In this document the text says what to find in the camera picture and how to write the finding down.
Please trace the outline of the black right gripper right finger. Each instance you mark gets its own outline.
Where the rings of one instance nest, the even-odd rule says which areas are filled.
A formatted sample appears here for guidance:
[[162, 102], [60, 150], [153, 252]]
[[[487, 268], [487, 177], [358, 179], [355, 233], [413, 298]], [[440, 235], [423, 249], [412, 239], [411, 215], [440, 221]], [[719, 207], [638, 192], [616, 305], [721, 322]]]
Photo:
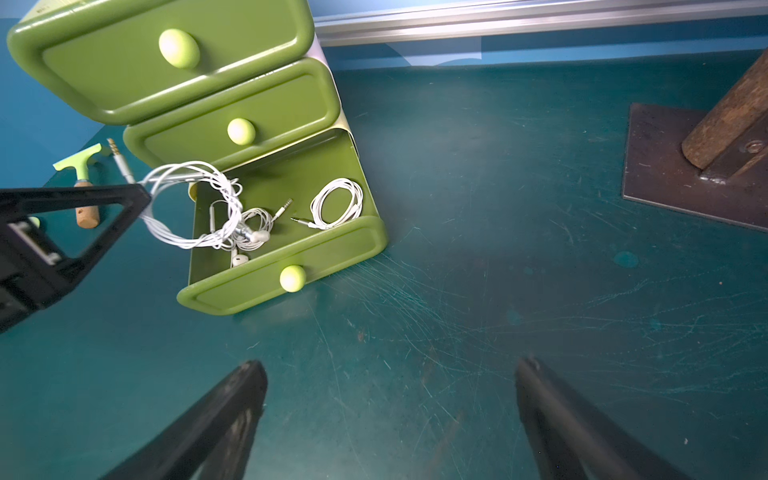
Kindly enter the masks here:
[[521, 423], [542, 479], [686, 479], [535, 357], [516, 368]]

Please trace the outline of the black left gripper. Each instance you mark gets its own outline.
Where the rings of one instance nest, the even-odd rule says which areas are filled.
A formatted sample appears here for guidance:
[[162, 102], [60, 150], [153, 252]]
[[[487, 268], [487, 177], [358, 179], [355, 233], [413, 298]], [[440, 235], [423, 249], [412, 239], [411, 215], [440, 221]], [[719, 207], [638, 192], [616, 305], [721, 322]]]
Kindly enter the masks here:
[[[58, 302], [78, 284], [149, 205], [138, 184], [1, 191], [1, 332]], [[97, 236], [76, 256], [31, 217], [68, 212]]]

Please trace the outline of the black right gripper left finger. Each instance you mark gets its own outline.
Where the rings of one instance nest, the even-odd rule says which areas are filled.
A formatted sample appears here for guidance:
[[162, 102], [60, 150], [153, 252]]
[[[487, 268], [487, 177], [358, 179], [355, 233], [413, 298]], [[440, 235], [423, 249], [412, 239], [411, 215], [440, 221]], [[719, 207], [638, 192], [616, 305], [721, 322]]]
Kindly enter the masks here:
[[242, 479], [264, 412], [267, 374], [247, 361], [106, 479]]

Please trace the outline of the yellow-green drawer cabinet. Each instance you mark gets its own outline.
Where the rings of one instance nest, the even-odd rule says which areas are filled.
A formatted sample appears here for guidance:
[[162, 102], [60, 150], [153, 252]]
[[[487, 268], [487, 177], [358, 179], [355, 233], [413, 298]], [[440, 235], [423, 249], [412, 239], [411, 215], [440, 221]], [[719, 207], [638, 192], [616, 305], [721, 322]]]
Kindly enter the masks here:
[[[120, 125], [152, 169], [202, 161], [239, 179], [271, 238], [243, 265], [197, 247], [181, 305], [232, 315], [380, 253], [385, 225], [305, 1], [41, 1], [14, 26], [11, 56], [79, 113]], [[364, 191], [334, 229], [299, 225], [330, 181]]]

